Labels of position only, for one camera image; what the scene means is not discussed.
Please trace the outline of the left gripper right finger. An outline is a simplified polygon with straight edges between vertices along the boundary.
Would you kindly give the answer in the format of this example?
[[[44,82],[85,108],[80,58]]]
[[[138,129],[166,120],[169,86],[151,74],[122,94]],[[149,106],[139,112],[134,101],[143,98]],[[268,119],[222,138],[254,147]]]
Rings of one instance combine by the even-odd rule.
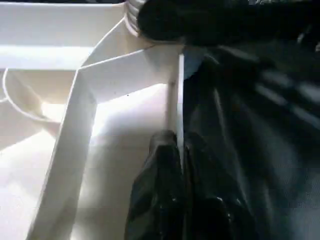
[[[251,240],[253,217],[239,186],[196,133],[184,137],[184,160],[192,200],[189,240]]]

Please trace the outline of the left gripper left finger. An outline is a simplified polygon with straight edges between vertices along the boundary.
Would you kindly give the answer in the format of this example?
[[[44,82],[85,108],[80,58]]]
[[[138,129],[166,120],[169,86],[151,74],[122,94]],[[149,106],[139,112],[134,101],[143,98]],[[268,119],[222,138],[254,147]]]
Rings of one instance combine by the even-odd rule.
[[[126,218],[128,240],[180,240],[184,225],[184,180],[171,130],[155,133],[135,178]]]

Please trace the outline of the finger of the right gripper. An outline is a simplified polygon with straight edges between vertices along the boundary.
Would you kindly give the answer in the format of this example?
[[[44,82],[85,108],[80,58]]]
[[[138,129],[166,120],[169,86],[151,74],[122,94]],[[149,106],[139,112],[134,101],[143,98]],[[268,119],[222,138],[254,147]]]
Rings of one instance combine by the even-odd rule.
[[[234,45],[319,35],[318,0],[148,0],[140,33],[154,41],[195,46]]]

